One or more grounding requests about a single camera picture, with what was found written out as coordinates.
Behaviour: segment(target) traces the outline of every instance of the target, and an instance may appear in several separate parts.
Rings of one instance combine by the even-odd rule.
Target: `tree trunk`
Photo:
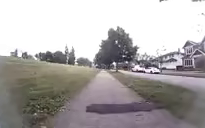
[[[118,62],[116,62],[116,72],[118,72]]]

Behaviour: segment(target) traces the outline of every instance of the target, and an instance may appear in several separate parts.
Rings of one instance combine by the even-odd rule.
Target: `white house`
[[[177,66],[182,66],[183,57],[184,54],[180,51],[170,52],[153,59],[152,63],[158,65],[159,68],[175,70]]]

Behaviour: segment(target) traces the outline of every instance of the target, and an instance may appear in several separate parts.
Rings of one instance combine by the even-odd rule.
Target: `grass lawn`
[[[65,102],[80,91],[98,72],[96,69],[6,58],[2,75],[23,116],[23,123],[35,127],[48,123]]]
[[[194,92],[178,86],[141,79],[122,73],[110,73],[144,99],[163,105],[165,109],[178,118],[186,118],[196,98]]]

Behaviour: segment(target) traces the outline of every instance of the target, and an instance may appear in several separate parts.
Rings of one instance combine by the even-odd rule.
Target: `road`
[[[159,75],[159,74],[145,74],[129,71],[120,71],[124,74],[137,76],[141,78],[147,78],[151,80],[158,80],[165,83],[170,83],[176,86],[182,86],[184,88],[195,91],[205,96],[205,78],[185,77],[185,76],[171,76],[171,75]]]
[[[70,101],[67,111],[58,114],[55,128],[193,128],[162,109],[116,114],[86,112],[86,106],[91,104],[128,104],[142,100],[106,71],[101,71]]]

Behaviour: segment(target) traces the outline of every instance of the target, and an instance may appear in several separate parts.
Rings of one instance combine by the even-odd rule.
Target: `parked car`
[[[145,72],[151,73],[151,74],[159,74],[160,70],[158,68],[155,68],[155,67],[147,67],[147,68],[145,68]]]
[[[139,65],[135,65],[132,68],[132,72],[143,72],[143,73],[145,73],[145,68],[142,67],[142,66],[139,66]]]

